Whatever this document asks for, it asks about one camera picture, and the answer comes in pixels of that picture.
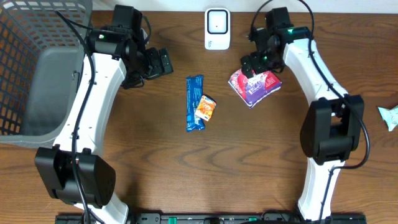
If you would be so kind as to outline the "blue biscuit packet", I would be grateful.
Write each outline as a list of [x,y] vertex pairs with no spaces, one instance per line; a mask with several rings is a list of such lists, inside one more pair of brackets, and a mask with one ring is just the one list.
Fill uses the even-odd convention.
[[203,96],[203,78],[203,75],[186,78],[187,132],[205,129],[203,120],[195,114],[201,97]]

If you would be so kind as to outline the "orange tissue packet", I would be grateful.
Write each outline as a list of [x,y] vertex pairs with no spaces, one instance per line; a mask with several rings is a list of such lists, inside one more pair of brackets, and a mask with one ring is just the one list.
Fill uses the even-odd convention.
[[195,115],[205,121],[209,121],[212,117],[215,107],[216,102],[211,98],[203,95],[200,98],[200,102],[195,110]]

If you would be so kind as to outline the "purple Carefree pad pack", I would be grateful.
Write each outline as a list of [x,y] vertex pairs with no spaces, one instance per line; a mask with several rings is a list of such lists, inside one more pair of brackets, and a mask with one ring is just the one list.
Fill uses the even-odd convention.
[[228,84],[249,108],[282,87],[282,82],[270,71],[247,78],[241,69],[230,76]]

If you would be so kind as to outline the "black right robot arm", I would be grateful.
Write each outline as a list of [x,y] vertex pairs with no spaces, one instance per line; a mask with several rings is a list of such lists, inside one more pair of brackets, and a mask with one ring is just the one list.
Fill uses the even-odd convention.
[[250,27],[248,39],[256,51],[241,58],[242,74],[253,80],[262,73],[288,67],[308,102],[300,130],[307,173],[292,223],[364,223],[364,217],[331,214],[331,200],[343,169],[357,169],[368,160],[369,134],[364,125],[364,101],[350,95],[322,60],[314,39],[315,27],[296,27],[286,7],[271,9],[266,26]]

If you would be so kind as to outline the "mint green wipes packet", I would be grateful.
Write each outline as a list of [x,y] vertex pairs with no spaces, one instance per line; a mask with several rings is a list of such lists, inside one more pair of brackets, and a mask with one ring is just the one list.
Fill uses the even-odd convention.
[[397,110],[398,106],[392,109],[378,107],[382,119],[385,121],[388,131],[391,132],[397,127]]

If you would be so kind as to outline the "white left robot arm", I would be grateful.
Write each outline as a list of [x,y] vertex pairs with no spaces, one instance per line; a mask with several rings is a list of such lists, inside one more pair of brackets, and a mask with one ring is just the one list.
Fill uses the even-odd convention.
[[104,132],[120,88],[141,88],[173,72],[167,49],[148,48],[141,11],[117,5],[111,25],[79,37],[85,57],[70,113],[51,147],[40,147],[35,166],[50,197],[83,210],[83,223],[131,223],[116,195],[115,170],[103,159]]

